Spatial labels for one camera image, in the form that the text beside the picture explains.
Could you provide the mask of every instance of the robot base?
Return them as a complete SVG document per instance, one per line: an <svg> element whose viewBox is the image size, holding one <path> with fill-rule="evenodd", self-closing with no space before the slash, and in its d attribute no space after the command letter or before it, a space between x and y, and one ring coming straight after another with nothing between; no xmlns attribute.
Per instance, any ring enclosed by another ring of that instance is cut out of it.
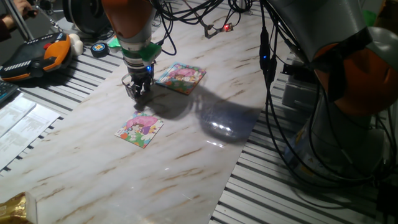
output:
<svg viewBox="0 0 398 224"><path fill-rule="evenodd" d="M339 144L331 133L331 127L326 111L324 99L320 100L312 126L313 147L317 156L340 176L349 179L363 179L374 174L383 165L388 165L390 144L384 131L369 129L371 117L348 117L338 111L334 103L328 103L333 130ZM318 174L333 180L342 181L335 174L328 171L313 154L310 147L309 123L290 140L290 145L299 158ZM321 190L317 187L344 187L341 184L322 179L303 166L300 161L286 147L284 157L289 166L302 179L296 178L300 183L311 189Z"/></svg>

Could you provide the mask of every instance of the anime card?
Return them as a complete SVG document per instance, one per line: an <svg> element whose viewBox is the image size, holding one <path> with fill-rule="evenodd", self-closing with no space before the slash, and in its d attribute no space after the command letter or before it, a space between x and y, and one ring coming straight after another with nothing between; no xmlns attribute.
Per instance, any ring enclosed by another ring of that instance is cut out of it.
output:
<svg viewBox="0 0 398 224"><path fill-rule="evenodd" d="M145 148L162 126L160 118L136 111L115 135Z"/></svg>
<svg viewBox="0 0 398 224"><path fill-rule="evenodd" d="M189 95L205 74L201 68L175 62L156 84Z"/></svg>

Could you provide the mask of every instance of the gold foil wrapper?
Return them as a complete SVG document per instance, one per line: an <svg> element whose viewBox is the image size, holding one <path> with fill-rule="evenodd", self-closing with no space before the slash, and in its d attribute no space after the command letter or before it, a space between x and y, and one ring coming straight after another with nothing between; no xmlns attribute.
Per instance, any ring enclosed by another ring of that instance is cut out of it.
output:
<svg viewBox="0 0 398 224"><path fill-rule="evenodd" d="M37 224L36 201L23 192L0 203L0 224Z"/></svg>

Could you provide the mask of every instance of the orange device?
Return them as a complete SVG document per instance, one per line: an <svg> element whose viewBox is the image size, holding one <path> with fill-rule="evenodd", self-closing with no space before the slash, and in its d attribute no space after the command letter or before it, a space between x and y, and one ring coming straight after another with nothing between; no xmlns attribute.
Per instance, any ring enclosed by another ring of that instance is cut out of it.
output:
<svg viewBox="0 0 398 224"><path fill-rule="evenodd" d="M22 44L0 67L0 77L6 82L42 77L68 66L71 59L69 36L63 32L49 34Z"/></svg>

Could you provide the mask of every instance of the black cable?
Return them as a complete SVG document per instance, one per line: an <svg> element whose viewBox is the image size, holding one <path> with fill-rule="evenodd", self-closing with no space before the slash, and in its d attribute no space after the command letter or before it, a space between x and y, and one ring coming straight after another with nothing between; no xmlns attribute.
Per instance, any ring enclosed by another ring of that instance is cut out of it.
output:
<svg viewBox="0 0 398 224"><path fill-rule="evenodd" d="M333 138L335 139L335 141L336 141L336 143L337 143L337 146L338 146L338 148L341 150L341 152L342 152L345 156L348 156L348 155L346 155L346 153L343 151L343 150L344 150L344 149L343 149L343 145L340 143L340 141L339 141L339 139L338 139L338 137L337 137L337 134L336 134L336 132L335 132L335 129L334 129L334 127L333 127L333 123L331 122L330 109L329 109L329 105L328 105L328 99L327 99L327 97L326 97L326 91L325 91L325 89L323 89L323 88L322 88L322 90L323 90L323 99L324 99L324 101L325 101L325 108L326 108L326 113L327 113L327 116L328 116L328 122L329 122L331 134L333 135ZM316 108L314 108L314 112L313 112L313 114L312 114L312 116L311 116L311 120L310 120L310 124L309 124L309 131L310 131L310 133L312 133L312 125L313 125L313 119L314 119L314 116L315 116L315 110L316 110ZM341 174L339 174L337 171L333 170L331 167L329 167L328 165L326 165L326 164L324 163L324 161L319 157L319 155L317 154L317 152L316 152L316 150L315 150L315 147L314 147L314 145L313 145L312 136L310 136L309 139L310 139L310 148L311 148L311 150L312 150L314 156L315 156L315 157L318 159L318 161L325 167L325 169L327 169L329 172L335 174L335 176L336 176L337 178L341 178L341 179L349 180L349 181L361 181L361 180L374 179L374 176L373 176L373 175L370 175L369 177L366 177L366 178L363 178L363 179L351 179L351 178L347 178L347 177L342 177L342 176L340 176ZM347 160L348 160L348 162L354 167L354 169L355 169L359 174L361 174L361 175L363 175L363 176L366 176L366 175L364 175L364 174L351 162L351 159L350 159L350 158L347 157Z"/></svg>
<svg viewBox="0 0 398 224"><path fill-rule="evenodd" d="M395 150L397 150L396 132L394 130L394 125L392 125L392 116L390 108L387 109L387 113L388 113L388 122L390 125L391 136L392 136L392 142L394 143Z"/></svg>
<svg viewBox="0 0 398 224"><path fill-rule="evenodd" d="M271 36L269 37L269 41L270 41L270 42L271 42L272 36L274 35L274 29L275 29L275 26L272 26ZM271 52L272 52L273 54L276 54L276 53L274 52L274 50L272 49L271 45L269 46L269 49L271 50ZM276 55L276 58L277 58L280 62L282 62L283 64L287 65L286 62L284 62L282 59L280 59L280 57L279 57L278 55Z"/></svg>
<svg viewBox="0 0 398 224"><path fill-rule="evenodd" d="M165 31L166 31L167 37L169 38L170 43L172 44L173 49L174 49L174 53L168 53L167 51L165 51L165 50L163 50L163 49L162 49L162 52L165 53L165 54L167 54L167 55L174 56L174 55L177 54L177 48L176 48L176 46L175 46L175 44L174 44L174 41L173 41L173 39L172 39L172 36L170 35L169 30L168 30L167 27L166 27L166 23L165 23L165 21L164 21L164 18L163 18L163 15L162 15L162 14L160 14L160 18L162 19L163 27L164 27L164 29L165 29Z"/></svg>
<svg viewBox="0 0 398 224"><path fill-rule="evenodd" d="M388 141L390 142L390 146L391 146L391 151L392 151L392 160L393 160L393 164L391 165L391 169L393 169L396 166L396 155L397 155L397 151L396 151L396 147L394 148L394 146L392 146L394 144L394 142L391 139L391 136L388 132L388 129L386 128L386 125L384 125L384 123L382 122L382 120L380 119L380 116L377 114L376 115L376 119L379 121L379 123L381 124L383 130L386 132Z"/></svg>
<svg viewBox="0 0 398 224"><path fill-rule="evenodd" d="M244 9L240 8L238 4L236 4L237 0L228 0L228 5L234 12L238 13L248 12L253 5L253 1L252 0L241 0L241 1L244 1L245 5Z"/></svg>
<svg viewBox="0 0 398 224"><path fill-rule="evenodd" d="M200 21L203 19L204 16L209 14L222 2L223 0L207 0L204 3L200 4L199 6L194 7L192 9L182 10L178 12L168 12L162 7L160 0L151 1L152 5L158 10L159 14L164 16L164 19L168 21L181 21L190 25L196 25L200 23ZM202 14L196 16L195 13L199 14L199 11L201 10L204 10Z"/></svg>

